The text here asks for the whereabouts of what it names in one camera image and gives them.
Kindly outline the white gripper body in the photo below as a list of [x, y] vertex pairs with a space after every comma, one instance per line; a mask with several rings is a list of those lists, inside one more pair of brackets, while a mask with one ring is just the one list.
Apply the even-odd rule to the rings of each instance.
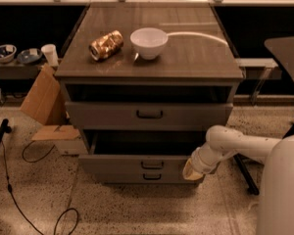
[[217, 164], [230, 157], [230, 151], [212, 148], [208, 143], [197, 148], [191, 155], [192, 169], [201, 174], [212, 172]]

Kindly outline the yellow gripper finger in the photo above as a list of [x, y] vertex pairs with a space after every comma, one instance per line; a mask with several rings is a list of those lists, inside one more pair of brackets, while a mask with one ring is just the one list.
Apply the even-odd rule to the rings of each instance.
[[192, 161], [188, 159], [183, 168], [182, 176], [185, 180], [195, 181], [201, 179], [203, 174], [197, 172], [192, 166]]

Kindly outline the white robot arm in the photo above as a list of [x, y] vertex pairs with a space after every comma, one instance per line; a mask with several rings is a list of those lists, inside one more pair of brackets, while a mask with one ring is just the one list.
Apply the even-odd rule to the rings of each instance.
[[294, 235], [294, 135], [277, 139], [212, 126], [187, 160], [183, 178], [200, 179], [237, 154], [264, 165], [256, 234]]

